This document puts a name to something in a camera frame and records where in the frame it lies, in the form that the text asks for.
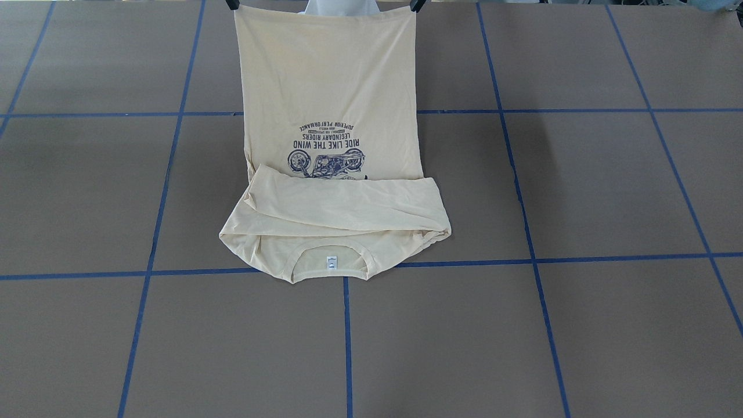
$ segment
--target motorcycle graphic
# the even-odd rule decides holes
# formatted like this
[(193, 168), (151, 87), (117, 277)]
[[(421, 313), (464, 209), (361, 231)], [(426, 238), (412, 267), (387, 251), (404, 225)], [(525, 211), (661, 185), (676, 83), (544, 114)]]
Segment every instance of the motorcycle graphic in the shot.
[(361, 171), (364, 165), (364, 153), (358, 148), (351, 148), (343, 154), (318, 155), (315, 158), (315, 167), (312, 173), (307, 169), (310, 167), (312, 158), (307, 152), (295, 149), (289, 154), (289, 167), (295, 173), (302, 173), (305, 177), (313, 179), (332, 179), (348, 174), (349, 171)]

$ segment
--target grid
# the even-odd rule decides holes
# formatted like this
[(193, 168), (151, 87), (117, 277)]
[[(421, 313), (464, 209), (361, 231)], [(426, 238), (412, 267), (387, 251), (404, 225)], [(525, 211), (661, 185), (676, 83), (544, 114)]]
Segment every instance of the grid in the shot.
[[(22, 89), (24, 87), (26, 78), (28, 76), (28, 73), (30, 71), (31, 66), (33, 65), (33, 61), (36, 57), (36, 54), (39, 50), (39, 46), (42, 44), (44, 36), (46, 34), (49, 22), (51, 20), (51, 17), (54, 12), (55, 3), (51, 2), (50, 7), (48, 9), (48, 13), (46, 16), (46, 19), (44, 21), (42, 30), (39, 34), (39, 38), (36, 41), (35, 47), (33, 49), (33, 52), (30, 56), (30, 59), (28, 60), (28, 64), (26, 65), (26, 68), (23, 72), (23, 75), (20, 79), (20, 82), (18, 84), (18, 87), (16, 89), (16, 92), (13, 96), (13, 99), (10, 103), (9, 108), (4, 114), (0, 114), (0, 118), (3, 118), (2, 125), (0, 126), (0, 140), (2, 138), (2, 135), (4, 131), (7, 128), (7, 125), (10, 121), (10, 119), (13, 118), (129, 118), (129, 117), (151, 117), (151, 118), (158, 118), (158, 117), (177, 117), (175, 132), (173, 134), (172, 139), (172, 146), (170, 149), (169, 154), (169, 160), (167, 164), (166, 169), (166, 175), (165, 179), (163, 181), (162, 186), (162, 194), (160, 198), (160, 205), (158, 208), (158, 214), (157, 214), (157, 222), (155, 224), (155, 230), (152, 236), (152, 250), (149, 255), (149, 261), (147, 264), (147, 269), (143, 271), (99, 271), (99, 272), (81, 272), (81, 273), (61, 273), (61, 274), (5, 274), (0, 275), (0, 280), (44, 280), (44, 279), (66, 279), (66, 278), (84, 278), (84, 277), (98, 277), (98, 278), (105, 278), (105, 277), (145, 277), (140, 302), (139, 302), (139, 309), (138, 309), (138, 315), (137, 315), (137, 322), (134, 328), (134, 335), (132, 339), (132, 347), (129, 354), (129, 362), (127, 365), (127, 371), (126, 371), (126, 378), (123, 383), (122, 393), (121, 393), (121, 399), (120, 399), (120, 407), (118, 411), (118, 417), (124, 417), (125, 410), (126, 410), (126, 401), (127, 396), (129, 393), (129, 384), (132, 377), (132, 370), (134, 367), (136, 354), (137, 354), (137, 344), (139, 340), (139, 334), (141, 330), (141, 326), (144, 320), (144, 314), (145, 314), (145, 308), (146, 308), (146, 302), (147, 302), (147, 295), (148, 295), (148, 289), (150, 284), (150, 279), (152, 277), (158, 277), (158, 276), (174, 276), (174, 275), (191, 275), (191, 274), (232, 274), (232, 273), (253, 273), (257, 272), (256, 269), (252, 268), (236, 268), (236, 269), (184, 269), (184, 270), (155, 270), (153, 269), (154, 262), (155, 262), (155, 256), (158, 249), (158, 238), (160, 235), (160, 227), (162, 225), (163, 220), (163, 212), (166, 205), (167, 200), (167, 194), (169, 189), (169, 180), (170, 180), (170, 172), (173, 164), (173, 160), (175, 157), (175, 152), (178, 146), (178, 139), (181, 132), (181, 124), (184, 120), (184, 118), (192, 117), (192, 116), (210, 116), (210, 117), (230, 117), (230, 116), (242, 116), (243, 112), (185, 112), (186, 108), (186, 101), (188, 98), (189, 93), (189, 83), (191, 79), (191, 74), (194, 66), (194, 61), (196, 58), (196, 52), (198, 49), (198, 43), (199, 43), (199, 35), (201, 32), (201, 24), (204, 17), (204, 8), (206, 5), (206, 0), (201, 0), (201, 8), (199, 10), (198, 15), (198, 21), (196, 22), (196, 29), (195, 29), (195, 36), (193, 39), (192, 44), (192, 50), (191, 55), (189, 59), (189, 65), (186, 73), (186, 80), (183, 87), (183, 94), (181, 98), (181, 104), (180, 109), (178, 112), (129, 112), (129, 113), (48, 113), (48, 114), (22, 114), (22, 113), (15, 113), (14, 109), (16, 107), (16, 103), (18, 102), (19, 96), (22, 92)], [(542, 314), (544, 317), (545, 322), (545, 331), (547, 333), (547, 337), (549, 340), (550, 348), (551, 348), (551, 354), (552, 359), (554, 363), (554, 372), (557, 376), (557, 382), (559, 384), (559, 392), (562, 398), (562, 406), (564, 408), (564, 414), (567, 418), (571, 416), (571, 411), (569, 407), (568, 402), (568, 394), (565, 389), (565, 385), (563, 383), (562, 379), (562, 372), (560, 368), (559, 363), (559, 356), (558, 356), (558, 347), (555, 343), (554, 336), (552, 333), (552, 326), (550, 322), (550, 315), (548, 311), (548, 305), (547, 301), (545, 299), (545, 295), (542, 289), (542, 280), (539, 273), (539, 267), (544, 264), (553, 264), (553, 263), (600, 263), (600, 262), (622, 262), (622, 261), (638, 261), (638, 260), (683, 260), (683, 259), (706, 259), (709, 260), (710, 265), (713, 268), (713, 271), (715, 272), (715, 276), (718, 280), (718, 284), (720, 287), (720, 290), (722, 290), (725, 299), (727, 301), (727, 304), (730, 308), (730, 314), (733, 316), (736, 325), (738, 327), (739, 332), (741, 333), (741, 336), (743, 337), (743, 323), (741, 321), (740, 315), (738, 314), (738, 311), (733, 303), (733, 300), (730, 296), (730, 293), (727, 290), (727, 287), (724, 282), (724, 278), (722, 277), (718, 266), (717, 266), (717, 259), (721, 258), (731, 258), (731, 257), (743, 257), (743, 251), (738, 252), (714, 252), (709, 243), (707, 242), (707, 238), (705, 237), (704, 231), (702, 230), (701, 224), (698, 221), (695, 209), (692, 205), (691, 198), (689, 197), (687, 193), (687, 189), (684, 186), (683, 179), (681, 178), (681, 175), (679, 174), (674, 159), (672, 157), (672, 153), (669, 150), (669, 147), (666, 145), (666, 140), (663, 136), (663, 132), (658, 124), (658, 121), (656, 119), (657, 113), (683, 113), (683, 112), (743, 112), (743, 108), (700, 108), (700, 109), (673, 109), (673, 108), (665, 108), (665, 109), (656, 109), (652, 107), (645, 89), (643, 88), (642, 81), (640, 80), (640, 76), (637, 73), (637, 70), (635, 69), (635, 64), (632, 62), (632, 58), (630, 57), (630, 54), (627, 50), (627, 47), (625, 45), (625, 42), (622, 37), (622, 33), (620, 32), (619, 27), (617, 26), (616, 21), (614, 20), (614, 16), (612, 15), (611, 9), (609, 6), (605, 6), (606, 13), (608, 14), (609, 20), (611, 21), (611, 24), (614, 28), (614, 31), (617, 35), (617, 39), (621, 45), (621, 48), (623, 50), (623, 53), (627, 59), (627, 62), (629, 64), (630, 69), (632, 70), (632, 74), (634, 76), (634, 79), (637, 83), (637, 87), (639, 88), (639, 91), (642, 95), (642, 98), (646, 104), (646, 108), (638, 108), (638, 109), (504, 109), (502, 102), (501, 102), (501, 95), (498, 87), (498, 81), (496, 78), (496, 68), (497, 68), (497, 62), (494, 62), (493, 58), (490, 54), (490, 46), (488, 44), (488, 38), (487, 33), (485, 30), (485, 25), (483, 22), (482, 17), (482, 11), (480, 8), (480, 4), (476, 4), (479, 24), (480, 24), (480, 31), (482, 35), (482, 42), (484, 46), (484, 52), (487, 55), (487, 63), (489, 65), (490, 69), (490, 77), (492, 79), (493, 83), (493, 93), (495, 95), (496, 103), (497, 103), (497, 109), (436, 109), (436, 110), (419, 110), (419, 115), (438, 115), (438, 114), (492, 114), (492, 115), (498, 115), (505, 146), (507, 149), (508, 154), (508, 161), (510, 162), (511, 169), (513, 171), (513, 185), (516, 192), (516, 195), (519, 200), (519, 204), (521, 206), (521, 213), (524, 223), (524, 232), (525, 232), (525, 239), (528, 244), (528, 250), (529, 250), (529, 258), (519, 258), (519, 259), (503, 259), (503, 260), (464, 260), (464, 261), (437, 261), (437, 262), (406, 262), (401, 263), (396, 268), (398, 269), (406, 269), (406, 268), (436, 268), (436, 267), (447, 267), (447, 266), (503, 266), (503, 265), (531, 265), (533, 269), (533, 275), (534, 280), (536, 281), (536, 287), (539, 292), (539, 300), (542, 307)], [(630, 255), (630, 256), (604, 256), (604, 257), (561, 257), (561, 258), (539, 258), (536, 257), (535, 251), (534, 251), (534, 245), (532, 242), (532, 236), (530, 233), (529, 228), (529, 221), (528, 221), (528, 215), (526, 211), (526, 207), (524, 204), (524, 199), (522, 197), (522, 191), (521, 187), (519, 185), (519, 174), (516, 167), (516, 162), (513, 158), (513, 151), (511, 149), (511, 143), (509, 139), (509, 133), (508, 133), (508, 127), (505, 119), (505, 115), (507, 114), (516, 114), (516, 113), (647, 113), (649, 114), (650, 118), (652, 119), (653, 125), (655, 127), (655, 131), (658, 136), (658, 140), (660, 141), (663, 150), (666, 154), (668, 164), (670, 165), (670, 168), (673, 171), (675, 180), (678, 183), (678, 187), (684, 197), (684, 201), (686, 202), (686, 205), (688, 207), (688, 211), (693, 219), (695, 228), (698, 232), (699, 239), (701, 240), (703, 246), (704, 246), (704, 252), (702, 253), (688, 253), (688, 254), (637, 254), (637, 255)], [(348, 294), (348, 278), (343, 278), (343, 298), (344, 298), (344, 307), (345, 307), (345, 368), (346, 368), (346, 395), (347, 395), (347, 414), (348, 417), (353, 416), (353, 388), (352, 388), (352, 378), (351, 378), (351, 372), (352, 372), (352, 364), (351, 364), (351, 350), (352, 350), (352, 343), (351, 343), (351, 307), (349, 303), (349, 294)]]

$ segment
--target table surface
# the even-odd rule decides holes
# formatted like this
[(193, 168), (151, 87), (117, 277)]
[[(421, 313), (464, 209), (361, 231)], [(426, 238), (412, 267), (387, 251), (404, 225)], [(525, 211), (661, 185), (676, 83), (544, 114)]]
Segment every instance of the table surface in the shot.
[(416, 60), (453, 236), (292, 286), (217, 237), (223, 1), (0, 1), (0, 416), (739, 416), (734, 13), (429, 3)]

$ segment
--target printed graphic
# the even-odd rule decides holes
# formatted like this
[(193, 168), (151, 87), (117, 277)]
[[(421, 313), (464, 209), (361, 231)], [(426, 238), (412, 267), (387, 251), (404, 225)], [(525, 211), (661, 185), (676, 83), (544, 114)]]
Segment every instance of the printed graphic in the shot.
[(364, 165), (364, 153), (358, 148), (351, 148), (343, 154), (318, 155), (312, 173), (307, 169), (312, 159), (307, 152), (295, 149), (289, 154), (289, 167), (295, 173), (302, 173), (313, 179), (332, 179), (347, 175), (349, 171), (359, 172)]
[[(352, 136), (353, 130), (353, 125), (343, 122), (320, 121), (301, 126), (302, 139), (292, 144), (295, 150), (289, 154), (289, 167), (314, 179), (355, 179), (349, 172), (360, 172), (365, 156), (359, 148), (360, 139)], [(337, 149), (337, 152), (317, 155), (310, 172), (312, 157), (305, 149)]]

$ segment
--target blue tape line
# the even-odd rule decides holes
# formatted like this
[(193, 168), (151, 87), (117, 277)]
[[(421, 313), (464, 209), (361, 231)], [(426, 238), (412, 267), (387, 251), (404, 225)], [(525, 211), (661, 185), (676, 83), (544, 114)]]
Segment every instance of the blue tape line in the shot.
[(112, 113), (21, 113), (11, 115), (11, 118), (151, 118), (164, 116), (178, 116), (178, 112), (112, 112)]
[(239, 274), (259, 273), (253, 267), (242, 267), (235, 269), (194, 269), (194, 270), (154, 270), (152, 276), (190, 276), (195, 274)]
[(462, 266), (506, 266), (512, 264), (531, 264), (532, 260), (515, 259), (515, 260), (463, 260), (463, 261), (417, 261), (400, 263), (396, 268), (406, 269), (411, 267), (462, 267)]
[(653, 112), (668, 113), (668, 112), (681, 112), (681, 113), (705, 113), (705, 112), (743, 112), (743, 107), (728, 107), (728, 108), (705, 108), (705, 109), (653, 109)]
[[(714, 258), (739, 258), (743, 252), (712, 253)], [(561, 258), (516, 258), (512, 260), (462, 260), (462, 261), (431, 261), (400, 263), (397, 269), (428, 268), (428, 267), (466, 267), (466, 266), (508, 266), (518, 264), (556, 264), (556, 263), (604, 263), (611, 261), (649, 261), (649, 260), (693, 260), (709, 258), (710, 254), (650, 254), (627, 256), (596, 256), (596, 257), (561, 257)], [(228, 269), (189, 269), (189, 270), (153, 270), (150, 276), (188, 276), (197, 274), (242, 274), (259, 273), (252, 267), (238, 267)], [(83, 273), (52, 273), (52, 274), (0, 274), (3, 280), (53, 280), (53, 279), (82, 279), (106, 277), (142, 277), (147, 271), (96, 271)]]
[(658, 133), (658, 138), (660, 138), (661, 140), (661, 145), (663, 145), (663, 150), (666, 153), (666, 157), (668, 158), (668, 163), (671, 166), (673, 175), (676, 177), (676, 182), (678, 183), (678, 187), (679, 189), (681, 189), (681, 194), (684, 195), (684, 201), (686, 201), (687, 203), (687, 207), (689, 208), (689, 213), (691, 213), (692, 220), (694, 221), (694, 226), (697, 228), (697, 232), (699, 233), (699, 238), (701, 239), (702, 245), (704, 245), (704, 250), (707, 252), (707, 256), (710, 259), (710, 264), (712, 265), (712, 268), (715, 272), (715, 276), (717, 277), (717, 281), (720, 284), (722, 293), (725, 296), (727, 305), (730, 308), (730, 313), (733, 314), (733, 318), (735, 319), (736, 325), (738, 326), (738, 331), (740, 332), (741, 337), (743, 337), (743, 322), (741, 322), (740, 315), (738, 315), (738, 310), (736, 309), (736, 306), (733, 303), (733, 299), (730, 297), (730, 293), (727, 290), (727, 286), (725, 286), (725, 282), (722, 278), (722, 275), (720, 274), (720, 271), (717, 268), (717, 263), (715, 262), (715, 258), (713, 256), (712, 250), (710, 249), (710, 244), (707, 242), (707, 238), (704, 236), (704, 231), (702, 230), (701, 224), (699, 223), (699, 219), (696, 216), (696, 212), (694, 211), (694, 207), (692, 206), (692, 202), (691, 202), (691, 199), (689, 198), (689, 194), (687, 193), (687, 189), (684, 186), (684, 182), (681, 180), (681, 176), (678, 174), (678, 170), (676, 169), (676, 164), (673, 162), (673, 157), (671, 156), (671, 151), (668, 148), (666, 139), (663, 136), (663, 132), (661, 131), (660, 125), (658, 124), (658, 119), (655, 117), (655, 112), (653, 111), (652, 106), (650, 106), (650, 100), (648, 100), (647, 94), (645, 94), (645, 88), (643, 88), (643, 84), (640, 81), (640, 76), (637, 74), (637, 70), (635, 69), (635, 64), (632, 62), (632, 58), (629, 56), (629, 52), (627, 51), (627, 47), (624, 43), (624, 39), (622, 38), (622, 33), (619, 30), (619, 26), (617, 26), (617, 22), (614, 20), (614, 15), (611, 14), (611, 9), (609, 8), (609, 6), (605, 5), (604, 8), (606, 9), (607, 14), (609, 15), (609, 19), (611, 20), (611, 25), (614, 26), (614, 31), (617, 33), (617, 38), (619, 39), (619, 43), (622, 46), (622, 50), (624, 51), (625, 57), (627, 57), (627, 62), (629, 63), (629, 67), (632, 69), (632, 73), (635, 76), (637, 87), (640, 89), (640, 93), (642, 94), (643, 99), (645, 100), (645, 104), (647, 105), (647, 110), (650, 113), (650, 118), (652, 119), (653, 125), (655, 126), (655, 131)]
[(245, 112), (184, 112), (184, 116), (242, 116)]
[[(644, 113), (647, 109), (442, 109), (418, 110), (419, 115), (475, 114), (489, 115), (495, 113)], [(655, 113), (709, 113), (709, 112), (743, 112), (743, 108), (720, 109), (653, 109)], [(112, 112), (112, 113), (14, 113), (0, 114), (0, 118), (139, 118), (179, 116), (180, 112)], [(183, 116), (243, 116), (244, 112), (184, 112)]]
[(610, 261), (647, 261), (647, 260), (689, 260), (708, 258), (708, 254), (651, 254), (651, 255), (627, 255), (627, 256), (598, 256), (598, 257), (563, 257), (563, 258), (538, 258), (538, 264), (555, 263), (605, 263)]
[(158, 208), (158, 220), (155, 223), (155, 232), (152, 235), (152, 250), (150, 251), (149, 261), (147, 263), (147, 275), (145, 276), (144, 284), (142, 287), (142, 297), (140, 299), (139, 313), (137, 314), (137, 324), (134, 328), (134, 337), (132, 339), (132, 350), (129, 353), (129, 363), (126, 368), (126, 376), (124, 378), (124, 386), (121, 392), (121, 401), (119, 403), (119, 414), (118, 418), (123, 418), (124, 411), (126, 410), (126, 399), (129, 395), (129, 383), (132, 380), (132, 371), (134, 369), (134, 359), (137, 356), (137, 344), (139, 342), (139, 334), (142, 327), (142, 320), (144, 316), (144, 309), (147, 303), (147, 292), (149, 290), (150, 277), (152, 276), (152, 267), (155, 264), (155, 254), (158, 250), (158, 239), (160, 237), (160, 227), (163, 223), (163, 213), (165, 212), (165, 202), (168, 197), (168, 186), (170, 183), (170, 173), (175, 160), (175, 150), (178, 146), (178, 137), (181, 134), (181, 124), (184, 118), (184, 110), (186, 108), (186, 99), (188, 98), (188, 89), (191, 82), (191, 73), (193, 72), (193, 63), (196, 59), (196, 50), (198, 48), (198, 38), (201, 33), (201, 23), (204, 20), (204, 7), (206, 0), (201, 0), (201, 7), (198, 12), (198, 21), (196, 23), (196, 33), (193, 37), (193, 46), (191, 48), (191, 57), (189, 59), (188, 71), (186, 72), (186, 80), (184, 82), (184, 92), (181, 98), (181, 107), (178, 110), (178, 122), (175, 124), (175, 133), (173, 134), (173, 142), (170, 147), (170, 156), (168, 158), (168, 167), (165, 172), (165, 181), (163, 183), (163, 192), (160, 196), (160, 207)]
[[(496, 71), (493, 66), (493, 59), (490, 56), (490, 45), (488, 44), (487, 34), (485, 32), (485, 23), (482, 20), (482, 10), (480, 8), (479, 3), (476, 3), (475, 6), (477, 7), (477, 15), (480, 20), (480, 31), (482, 32), (482, 40), (485, 46), (485, 53), (487, 54), (487, 64), (490, 67), (490, 78), (493, 80), (493, 91), (495, 92), (495, 95), (496, 95), (496, 102), (498, 104), (498, 110), (503, 110), (503, 105), (501, 103), (500, 90), (498, 88), (498, 80), (496, 79)], [(527, 244), (529, 245), (529, 256), (531, 258), (532, 268), (534, 271), (534, 280), (536, 281), (536, 288), (539, 291), (539, 302), (542, 305), (542, 316), (544, 316), (545, 328), (547, 331), (547, 338), (550, 344), (550, 351), (552, 352), (552, 362), (555, 368), (557, 384), (559, 385), (560, 397), (562, 398), (562, 408), (565, 412), (565, 418), (571, 418), (570, 406), (568, 404), (568, 395), (565, 391), (565, 383), (562, 380), (562, 369), (559, 365), (559, 357), (557, 355), (557, 346), (555, 345), (554, 334), (552, 332), (552, 323), (550, 321), (550, 315), (547, 309), (547, 302), (545, 300), (544, 291), (542, 289), (542, 278), (539, 275), (539, 265), (536, 263), (536, 257), (534, 255), (534, 245), (531, 240), (531, 232), (529, 231), (529, 221), (526, 216), (526, 207), (524, 205), (524, 199), (521, 193), (521, 187), (519, 186), (519, 175), (516, 171), (516, 162), (513, 160), (513, 150), (511, 149), (510, 139), (508, 136), (508, 127), (506, 126), (504, 112), (500, 112), (499, 117), (501, 119), (501, 127), (503, 128), (503, 139), (505, 141), (506, 149), (508, 151), (508, 162), (510, 163), (511, 170), (513, 171), (513, 184), (516, 187), (516, 195), (519, 198), (519, 204), (521, 205), (521, 213), (524, 219), (524, 232), (526, 233), (526, 241), (527, 241)]]
[(733, 252), (733, 253), (712, 253), (712, 256), (715, 258), (727, 258), (727, 257), (743, 257), (743, 252)]
[(351, 305), (348, 301), (348, 277), (343, 278), (343, 306), (345, 317), (345, 409), (348, 418), (354, 418), (354, 388), (351, 373)]
[(0, 274), (0, 281), (4, 280), (53, 280), (53, 279), (85, 279), (105, 277), (137, 277), (145, 276), (146, 271), (99, 271), (91, 273), (53, 273), (53, 274)]
[(647, 109), (503, 109), (503, 113), (638, 113)]
[(134, 357), (137, 355), (137, 345), (139, 344), (140, 331), (142, 330), (142, 320), (144, 319), (144, 306), (147, 302), (147, 292), (149, 291), (150, 277), (144, 278), (142, 285), (142, 295), (140, 296), (139, 310), (137, 311), (137, 323), (134, 325), (134, 337), (132, 338), (132, 347), (129, 349), (129, 361), (126, 364), (126, 375), (124, 376), (124, 386), (121, 389), (121, 400), (119, 401), (118, 418), (124, 417), (126, 409), (126, 399), (129, 397), (129, 385), (132, 383), (132, 371), (134, 369)]
[(49, 21), (51, 20), (51, 14), (54, 12), (54, 8), (56, 7), (56, 2), (52, 1), (49, 4), (49, 10), (47, 11), (46, 19), (44, 20), (44, 25), (42, 26), (42, 31), (39, 32), (39, 38), (36, 40), (36, 44), (33, 46), (33, 51), (31, 52), (31, 56), (28, 59), (28, 63), (26, 64), (26, 68), (23, 70), (23, 75), (21, 76), (21, 80), (18, 83), (18, 87), (16, 87), (16, 93), (13, 95), (13, 99), (10, 101), (10, 106), (7, 108), (7, 114), (5, 115), (2, 125), (0, 125), (0, 138), (2, 138), (2, 134), (5, 133), (5, 128), (7, 128), (8, 122), (10, 122), (10, 115), (13, 113), (13, 110), (16, 108), (16, 104), (18, 103), (18, 98), (21, 97), (21, 90), (23, 89), (23, 85), (26, 83), (26, 78), (28, 77), (28, 73), (31, 71), (31, 66), (33, 65), (33, 61), (36, 59), (36, 54), (39, 53), (39, 47), (42, 44), (42, 41), (44, 40), (44, 35), (46, 34), (47, 28), (49, 28)]
[(419, 115), (446, 115), (450, 113), (461, 114), (461, 113), (498, 113), (498, 109), (451, 109), (451, 110), (419, 110)]

